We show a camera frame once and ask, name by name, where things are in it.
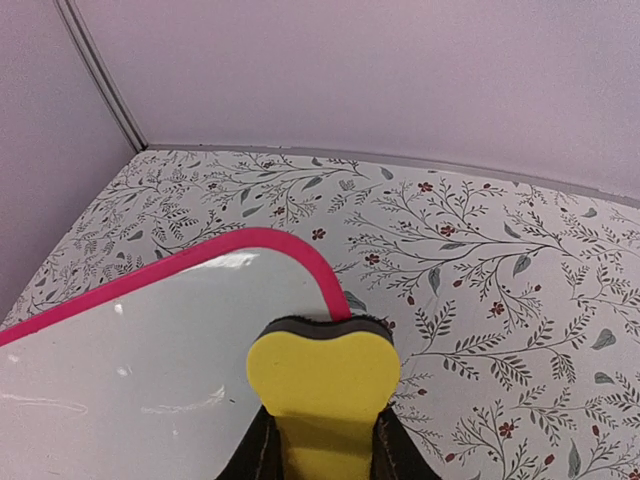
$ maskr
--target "yellow sponge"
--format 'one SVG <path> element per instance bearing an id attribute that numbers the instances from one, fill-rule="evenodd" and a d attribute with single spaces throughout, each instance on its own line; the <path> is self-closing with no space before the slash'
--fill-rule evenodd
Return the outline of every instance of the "yellow sponge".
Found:
<path id="1" fill-rule="evenodd" d="M 247 373 L 276 419 L 286 480 L 370 478 L 373 426 L 400 379 L 380 323 L 278 320 L 249 351 Z"/>

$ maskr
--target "floral tablecloth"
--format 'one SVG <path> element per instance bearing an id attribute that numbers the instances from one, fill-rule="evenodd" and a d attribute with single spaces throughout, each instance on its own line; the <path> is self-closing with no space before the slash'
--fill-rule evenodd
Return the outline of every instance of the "floral tablecloth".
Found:
<path id="1" fill-rule="evenodd" d="M 531 185 L 287 155 L 147 151 L 0 325 L 208 238 L 289 231 L 386 318 L 395 409 L 444 479 L 640 480 L 640 213 Z"/>

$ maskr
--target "pink whiteboard frame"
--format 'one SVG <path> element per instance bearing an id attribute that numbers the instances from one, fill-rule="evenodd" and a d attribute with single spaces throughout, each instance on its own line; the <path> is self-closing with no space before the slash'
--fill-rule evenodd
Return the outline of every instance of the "pink whiteboard frame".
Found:
<path id="1" fill-rule="evenodd" d="M 246 228 L 225 233 L 158 260 L 8 328 L 0 332 L 0 347 L 207 260 L 243 248 L 270 248 L 297 260 L 318 283 L 332 320 L 344 320 L 351 316 L 349 305 L 331 266 L 311 245 L 279 230 Z"/>

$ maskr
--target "wall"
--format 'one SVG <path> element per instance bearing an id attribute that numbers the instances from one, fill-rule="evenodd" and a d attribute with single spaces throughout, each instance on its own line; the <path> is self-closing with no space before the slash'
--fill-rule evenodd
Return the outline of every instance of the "wall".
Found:
<path id="1" fill-rule="evenodd" d="M 151 143 L 431 158 L 640 198 L 640 3 L 79 0 Z"/>
<path id="2" fill-rule="evenodd" d="M 133 151 L 53 2 L 0 5 L 0 318 Z"/>

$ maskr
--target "red flower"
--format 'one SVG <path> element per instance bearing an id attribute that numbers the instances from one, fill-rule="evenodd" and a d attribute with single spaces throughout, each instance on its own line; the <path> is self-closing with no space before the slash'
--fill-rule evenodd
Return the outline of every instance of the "red flower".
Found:
<path id="1" fill-rule="evenodd" d="M 513 423 L 504 422 L 504 424 L 498 427 L 498 431 L 500 432 L 501 437 L 511 438 L 511 432 L 516 429 L 516 426 Z"/>
<path id="2" fill-rule="evenodd" d="M 367 255 L 364 257 L 365 262 L 369 262 L 369 265 L 375 265 L 380 262 L 380 256 L 372 253 L 371 255 Z"/>
<path id="3" fill-rule="evenodd" d="M 445 237 L 450 237 L 452 233 L 456 233 L 456 229 L 451 225 L 445 225 L 440 229 L 440 234 L 444 235 Z"/>
<path id="4" fill-rule="evenodd" d="M 422 193 L 433 192 L 433 185 L 427 182 L 419 183 L 418 188 Z"/>
<path id="5" fill-rule="evenodd" d="M 324 229 L 322 228 L 318 228 L 317 230 L 314 230 L 313 232 L 311 232 L 311 239 L 312 240 L 322 240 L 324 238 L 325 235 Z"/>
<path id="6" fill-rule="evenodd" d="M 500 302 L 493 302 L 493 308 L 491 308 L 489 311 L 493 313 L 494 316 L 501 315 L 504 313 L 504 305 L 502 305 Z"/>

